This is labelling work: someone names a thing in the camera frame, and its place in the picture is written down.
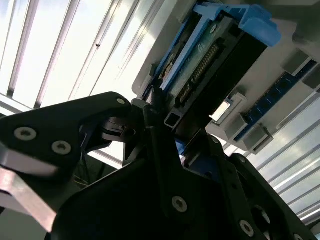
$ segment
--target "bolt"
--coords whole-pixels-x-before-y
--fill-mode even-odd
[[[121,98],[118,98],[117,100],[116,100],[118,103],[120,103],[120,104],[125,104],[126,102],[123,100],[123,99],[121,99]]]
[[[14,136],[21,141],[31,141],[36,138],[37,132],[30,127],[18,127],[14,130]]]
[[[294,239],[295,240],[303,240],[303,238],[302,237],[300,237],[298,234],[294,234]]]
[[[252,238],[255,235],[254,229],[246,220],[241,220],[239,224],[240,224],[242,231],[245,234],[247,234],[250,238]]]
[[[52,146],[52,151],[59,155],[67,155],[71,152],[71,145],[66,141],[55,141]]]
[[[172,206],[180,213],[184,213],[188,209],[186,201],[180,196],[172,198]]]

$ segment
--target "black metal bracket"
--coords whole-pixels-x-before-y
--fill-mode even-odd
[[[0,119],[0,165],[48,180],[70,178],[83,152],[124,139],[103,136],[106,122],[127,119],[131,104],[108,92]]]

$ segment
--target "ceiling light panel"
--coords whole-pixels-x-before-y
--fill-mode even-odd
[[[109,61],[106,63],[92,91],[93,95],[119,89],[120,91],[118,91],[118,93],[125,98],[129,97],[129,101],[131,100],[130,92],[132,92],[131,85],[134,78],[129,77],[129,82],[119,82],[119,80],[128,63],[132,60],[137,47],[140,46],[140,43],[148,34],[148,29],[161,5],[162,1],[159,0],[141,0],[139,2],[124,31],[123,37],[119,41]],[[127,84],[130,85],[128,86],[129,94],[127,89],[123,89]]]
[[[13,15],[14,3],[14,0],[0,1],[0,66],[7,42],[7,36],[11,24],[11,17]]]
[[[154,17],[140,45],[137,47],[132,58],[130,58],[123,72],[118,77],[114,91],[120,93],[129,101],[136,97],[132,91],[132,84],[138,76],[140,69],[146,61],[176,3],[177,0],[166,0],[161,4],[157,15]]]
[[[3,55],[1,55],[1,66],[0,66],[0,93],[7,95],[11,75],[14,69],[16,56],[22,36],[25,16],[27,13],[29,1],[28,0],[10,0],[7,8],[1,9],[1,38],[5,36],[5,43],[3,43],[4,49]],[[6,31],[5,25],[7,24],[9,30]]]
[[[106,62],[109,60],[123,30],[131,18],[130,13],[135,10],[137,3],[138,1],[135,0],[122,0],[116,6],[114,13],[110,16],[109,24],[101,44],[90,61],[88,68],[84,69],[85,74],[83,79],[79,79],[80,85],[75,89],[76,93],[71,93],[74,94],[75,99],[90,96]]]
[[[13,94],[13,99],[30,108],[35,105],[68,5],[66,0],[38,3]]]
[[[47,89],[40,93],[43,100],[39,105],[68,101],[92,46],[97,48],[96,36],[110,5],[111,0],[80,1],[54,70],[47,78]]]

